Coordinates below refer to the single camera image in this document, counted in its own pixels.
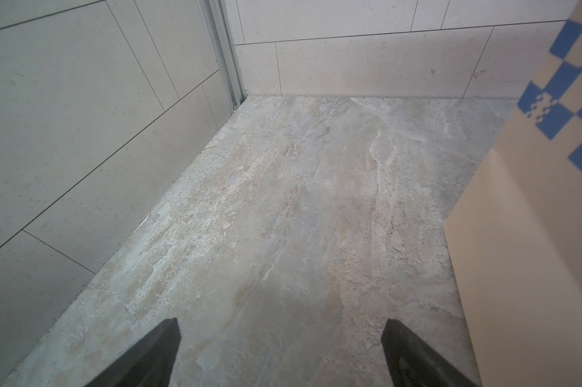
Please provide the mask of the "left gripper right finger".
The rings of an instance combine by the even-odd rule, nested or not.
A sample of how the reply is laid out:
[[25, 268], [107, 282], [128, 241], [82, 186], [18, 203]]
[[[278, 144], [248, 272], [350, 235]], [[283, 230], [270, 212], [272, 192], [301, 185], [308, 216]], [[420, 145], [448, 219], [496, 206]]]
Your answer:
[[381, 344], [394, 386], [476, 386], [400, 320], [386, 322]]

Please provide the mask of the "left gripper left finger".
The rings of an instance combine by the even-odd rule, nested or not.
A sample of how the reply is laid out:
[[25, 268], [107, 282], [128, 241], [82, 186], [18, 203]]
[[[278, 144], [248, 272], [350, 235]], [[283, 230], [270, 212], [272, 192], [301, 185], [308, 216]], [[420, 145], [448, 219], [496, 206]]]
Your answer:
[[180, 343], [177, 318], [165, 319], [86, 387], [169, 386]]

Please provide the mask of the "checkered paper bag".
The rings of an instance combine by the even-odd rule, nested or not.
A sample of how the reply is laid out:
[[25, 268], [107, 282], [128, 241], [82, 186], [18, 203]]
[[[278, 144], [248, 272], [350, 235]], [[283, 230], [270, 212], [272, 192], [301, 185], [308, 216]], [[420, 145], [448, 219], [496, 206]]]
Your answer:
[[582, 1], [443, 226], [485, 386], [582, 386]]

